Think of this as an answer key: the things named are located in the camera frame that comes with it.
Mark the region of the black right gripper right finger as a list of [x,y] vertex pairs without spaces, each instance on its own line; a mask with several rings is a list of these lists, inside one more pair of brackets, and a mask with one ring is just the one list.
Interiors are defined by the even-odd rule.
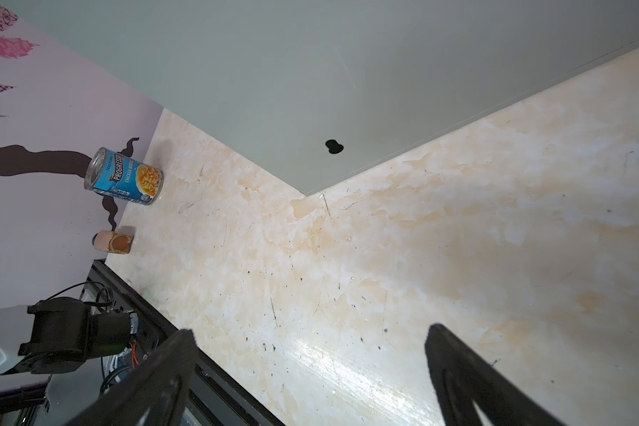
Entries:
[[555,416],[442,324],[429,328],[424,344],[431,382],[446,425],[560,425]]

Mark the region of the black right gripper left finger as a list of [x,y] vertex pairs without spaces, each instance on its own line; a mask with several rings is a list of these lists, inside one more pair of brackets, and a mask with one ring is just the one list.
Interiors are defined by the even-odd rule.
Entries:
[[180,329],[69,425],[179,425],[198,359],[193,332]]

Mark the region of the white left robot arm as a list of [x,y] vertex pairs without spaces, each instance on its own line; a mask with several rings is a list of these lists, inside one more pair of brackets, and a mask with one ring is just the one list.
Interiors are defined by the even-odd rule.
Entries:
[[56,297],[0,309],[0,376],[73,372],[87,360],[122,353],[138,331],[134,312]]

